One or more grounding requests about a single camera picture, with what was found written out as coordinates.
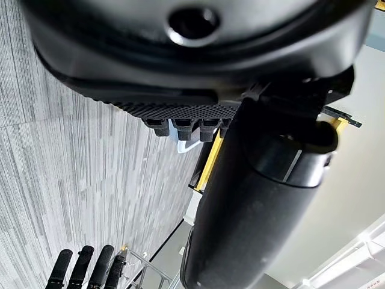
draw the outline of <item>metal rod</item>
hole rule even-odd
[[[135,278],[140,274],[140,272],[142,271],[143,268],[144,268],[144,265],[142,264],[140,266],[140,268],[136,271],[136,273],[134,275],[132,275],[132,277],[129,279],[129,281],[128,281],[129,285],[131,285],[134,282]]]
[[[171,282],[168,289],[176,289],[176,287],[178,286],[178,284],[180,282],[179,274],[180,274],[180,272],[178,272],[178,274],[175,276],[175,278],[173,279],[173,282]]]
[[[146,275],[146,271],[147,271],[147,266],[144,266],[144,268],[143,268],[143,270],[142,270],[142,274],[141,274],[141,276],[140,276],[139,289],[142,288],[143,280],[144,280],[144,275]]]
[[[135,253],[134,251],[131,251],[130,249],[128,249],[128,251],[133,255],[135,256],[136,258],[138,258],[142,263],[145,263],[145,265],[147,267],[150,267],[152,270],[154,270],[155,272],[157,272],[157,274],[161,275],[161,277],[163,277],[164,279],[168,280],[168,281],[171,281],[173,280],[173,278],[167,276],[165,273],[163,273],[162,271],[160,271],[158,268],[156,268],[153,264],[151,264],[150,262],[148,262],[146,259],[144,259],[142,256],[138,255],[137,253]]]
[[[165,279],[162,277],[161,282],[159,283],[158,289],[162,289],[163,288],[164,280]]]

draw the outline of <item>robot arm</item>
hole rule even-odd
[[[65,85],[180,140],[230,128],[183,258],[187,289],[251,288],[321,183],[374,1],[22,1]]]

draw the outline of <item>black rubber finger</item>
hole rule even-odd
[[[73,268],[73,272],[67,287],[68,289],[81,289],[93,252],[93,247],[84,246],[83,249],[78,253],[79,258]]]
[[[100,287],[102,285],[113,252],[114,247],[111,245],[103,247],[96,261],[95,268],[92,271],[90,281],[88,282],[88,288],[95,288],[95,286]]]
[[[125,266],[125,258],[121,255],[117,255],[109,270],[109,274],[104,286],[105,289],[116,289],[118,286],[119,278],[122,275],[123,267]]]
[[[48,279],[46,289],[61,289],[68,265],[70,264],[72,251],[65,249],[59,253],[52,273]]]

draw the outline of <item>gray striped carpet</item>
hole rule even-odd
[[[178,155],[141,120],[61,85],[14,1],[0,1],[0,30],[0,288],[44,288],[64,248],[128,244],[149,258],[184,214],[199,148]]]

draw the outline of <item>black cylindrical tube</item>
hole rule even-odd
[[[314,133],[281,135],[256,117],[253,101],[247,104],[226,134],[198,208],[182,265],[187,289],[254,288],[337,146],[327,123],[314,122]]]

